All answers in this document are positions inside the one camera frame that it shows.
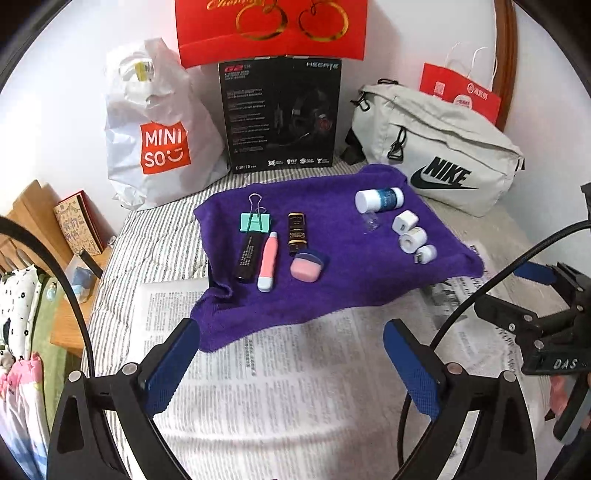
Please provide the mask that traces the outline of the person right hand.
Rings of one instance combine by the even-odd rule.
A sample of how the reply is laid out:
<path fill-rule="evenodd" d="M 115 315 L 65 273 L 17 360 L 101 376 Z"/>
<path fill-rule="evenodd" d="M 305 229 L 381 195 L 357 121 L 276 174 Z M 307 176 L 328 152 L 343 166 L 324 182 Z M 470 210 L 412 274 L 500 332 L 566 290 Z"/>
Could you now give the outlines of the person right hand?
<path fill-rule="evenodd" d="M 574 376 L 551 376 L 550 377 L 550 409 L 545 415 L 549 421 L 560 416 L 567 407 L 570 394 L 567 392 L 570 382 Z"/>

